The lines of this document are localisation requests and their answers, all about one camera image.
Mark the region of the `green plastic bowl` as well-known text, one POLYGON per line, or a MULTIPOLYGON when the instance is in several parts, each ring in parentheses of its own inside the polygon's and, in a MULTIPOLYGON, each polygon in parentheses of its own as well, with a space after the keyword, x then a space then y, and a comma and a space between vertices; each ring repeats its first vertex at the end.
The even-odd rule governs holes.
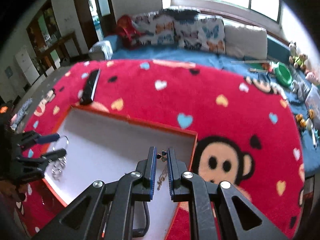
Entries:
POLYGON ((282 62, 277 62, 273 68, 276 80, 284 87, 290 87, 292 83, 292 76, 290 70, 282 62))

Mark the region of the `left butterfly print pillow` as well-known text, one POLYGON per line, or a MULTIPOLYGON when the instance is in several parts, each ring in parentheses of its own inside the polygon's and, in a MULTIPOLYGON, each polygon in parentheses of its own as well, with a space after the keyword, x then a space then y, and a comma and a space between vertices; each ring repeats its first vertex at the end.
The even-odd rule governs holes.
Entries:
POLYGON ((175 43, 175 21, 168 15, 150 13, 132 17, 132 24, 140 36, 134 39, 135 44, 165 45, 175 43))

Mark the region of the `dark wooden door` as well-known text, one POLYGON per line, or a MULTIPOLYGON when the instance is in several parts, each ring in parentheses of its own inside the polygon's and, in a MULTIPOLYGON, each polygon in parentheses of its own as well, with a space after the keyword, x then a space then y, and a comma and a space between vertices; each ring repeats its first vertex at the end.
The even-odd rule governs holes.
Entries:
MULTIPOLYGON (((94 25, 89 0, 73 1, 86 46, 88 49, 91 49, 91 47, 99 41, 99 36, 94 25)), ((114 15, 112 0, 94 0, 94 2, 102 36, 106 37, 114 34, 116 28, 116 18, 114 15)))

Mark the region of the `butterfly print pillow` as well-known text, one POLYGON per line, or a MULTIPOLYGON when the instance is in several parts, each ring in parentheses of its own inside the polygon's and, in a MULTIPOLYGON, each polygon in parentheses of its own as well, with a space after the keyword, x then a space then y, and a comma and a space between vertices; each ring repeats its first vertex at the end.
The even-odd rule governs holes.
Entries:
POLYGON ((175 21, 168 15, 150 13, 132 17, 132 24, 140 36, 134 39, 135 44, 165 45, 175 43, 175 21))
POLYGON ((220 16, 196 17, 175 22, 180 48, 225 54, 225 26, 220 16))

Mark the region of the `orange shallow box tray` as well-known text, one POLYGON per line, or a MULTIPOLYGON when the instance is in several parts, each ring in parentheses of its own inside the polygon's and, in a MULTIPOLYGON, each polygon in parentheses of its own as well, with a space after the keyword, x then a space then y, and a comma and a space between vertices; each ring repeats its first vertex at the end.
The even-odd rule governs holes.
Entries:
POLYGON ((47 168, 44 181, 62 205, 70 204, 96 180, 110 183, 133 171, 155 147, 173 148, 178 160, 190 164, 197 134, 125 118, 88 107, 71 107, 53 129, 60 140, 51 148, 65 148, 66 165, 59 178, 47 168))

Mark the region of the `right butterfly print pillow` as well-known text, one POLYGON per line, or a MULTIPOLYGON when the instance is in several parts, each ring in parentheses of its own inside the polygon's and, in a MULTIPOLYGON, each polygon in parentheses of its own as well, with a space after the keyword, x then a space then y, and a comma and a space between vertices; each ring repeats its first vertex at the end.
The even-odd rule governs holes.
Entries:
POLYGON ((220 16, 196 17, 175 22, 180 48, 225 54, 225 26, 220 16))

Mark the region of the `red bag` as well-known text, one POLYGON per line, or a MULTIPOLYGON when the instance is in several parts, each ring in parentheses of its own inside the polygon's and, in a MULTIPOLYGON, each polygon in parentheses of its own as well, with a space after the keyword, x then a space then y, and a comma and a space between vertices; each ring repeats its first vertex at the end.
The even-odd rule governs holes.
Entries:
POLYGON ((121 38, 122 44, 127 49, 139 46, 138 38, 141 33, 133 26, 129 15, 123 15, 117 20, 116 34, 121 38))

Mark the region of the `plush toys group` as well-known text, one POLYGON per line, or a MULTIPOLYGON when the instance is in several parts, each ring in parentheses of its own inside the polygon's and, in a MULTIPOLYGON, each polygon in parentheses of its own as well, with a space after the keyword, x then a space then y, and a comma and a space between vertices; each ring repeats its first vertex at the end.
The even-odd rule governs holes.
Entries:
POLYGON ((306 65, 308 56, 306 54, 298 52, 296 42, 291 41, 289 43, 289 51, 290 51, 289 64, 293 65, 295 69, 299 69, 300 71, 302 71, 306 79, 310 83, 316 86, 319 86, 319 78, 306 65))

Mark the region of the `white drawer cabinet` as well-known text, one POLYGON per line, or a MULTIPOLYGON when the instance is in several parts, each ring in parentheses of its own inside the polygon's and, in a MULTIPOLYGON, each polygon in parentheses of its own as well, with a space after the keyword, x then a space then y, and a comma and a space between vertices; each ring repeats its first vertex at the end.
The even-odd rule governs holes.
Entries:
POLYGON ((33 61, 31 60, 27 49, 25 47, 22 47, 20 51, 16 53, 15 59, 29 85, 33 85, 33 83, 39 78, 40 75, 33 61))

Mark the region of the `black remote control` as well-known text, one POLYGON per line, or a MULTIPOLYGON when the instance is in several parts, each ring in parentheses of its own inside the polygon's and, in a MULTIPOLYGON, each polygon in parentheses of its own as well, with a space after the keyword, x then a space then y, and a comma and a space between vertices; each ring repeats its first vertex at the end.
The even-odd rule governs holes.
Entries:
POLYGON ((89 105, 94 101, 94 95, 97 88, 100 72, 101 69, 96 69, 90 72, 83 88, 80 105, 89 105))

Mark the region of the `clear plastic storage box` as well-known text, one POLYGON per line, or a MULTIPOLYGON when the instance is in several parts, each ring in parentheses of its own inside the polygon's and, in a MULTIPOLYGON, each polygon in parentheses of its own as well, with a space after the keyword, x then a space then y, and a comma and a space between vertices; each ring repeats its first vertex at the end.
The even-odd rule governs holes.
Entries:
POLYGON ((305 104, 308 109, 312 109, 315 113, 315 119, 319 120, 320 97, 319 90, 315 85, 311 85, 311 89, 306 97, 305 104))

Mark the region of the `plain white pillow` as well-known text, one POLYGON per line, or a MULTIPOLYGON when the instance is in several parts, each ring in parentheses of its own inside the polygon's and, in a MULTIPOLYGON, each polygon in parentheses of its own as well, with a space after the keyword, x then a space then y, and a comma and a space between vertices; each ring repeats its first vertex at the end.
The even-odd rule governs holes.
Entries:
POLYGON ((267 58, 267 31, 252 25, 225 25, 226 54, 239 59, 267 58))

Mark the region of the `black watch band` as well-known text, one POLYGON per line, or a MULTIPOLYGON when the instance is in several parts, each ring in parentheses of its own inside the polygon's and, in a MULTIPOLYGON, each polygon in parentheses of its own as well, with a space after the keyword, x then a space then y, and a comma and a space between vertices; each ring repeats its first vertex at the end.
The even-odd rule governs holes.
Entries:
POLYGON ((150 227, 150 214, 147 202, 137 202, 133 208, 132 237, 144 237, 150 227))

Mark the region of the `red monkey print blanket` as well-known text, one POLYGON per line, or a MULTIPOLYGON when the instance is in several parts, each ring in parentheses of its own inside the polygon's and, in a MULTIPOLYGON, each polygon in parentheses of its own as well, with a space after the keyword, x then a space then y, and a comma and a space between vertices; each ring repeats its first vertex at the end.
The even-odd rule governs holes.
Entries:
POLYGON ((25 130, 52 132, 67 110, 79 104, 86 76, 96 69, 94 109, 195 132, 192 171, 207 181, 229 181, 293 237, 301 214, 304 164, 295 119, 278 89, 189 62, 80 62, 49 90, 25 130))

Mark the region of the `silver wire rings cluster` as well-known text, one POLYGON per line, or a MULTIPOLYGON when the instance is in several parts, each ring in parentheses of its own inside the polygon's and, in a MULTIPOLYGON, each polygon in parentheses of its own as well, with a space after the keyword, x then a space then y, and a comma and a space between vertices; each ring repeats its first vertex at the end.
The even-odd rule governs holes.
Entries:
MULTIPOLYGON (((69 139, 66 135, 62 135, 56 142, 53 143, 52 145, 52 150, 57 151, 57 150, 67 150, 69 146, 69 139)), ((67 158, 66 154, 63 157, 59 157, 56 161, 53 162, 52 165, 52 178, 54 180, 59 181, 62 173, 66 167, 67 164, 67 158)))

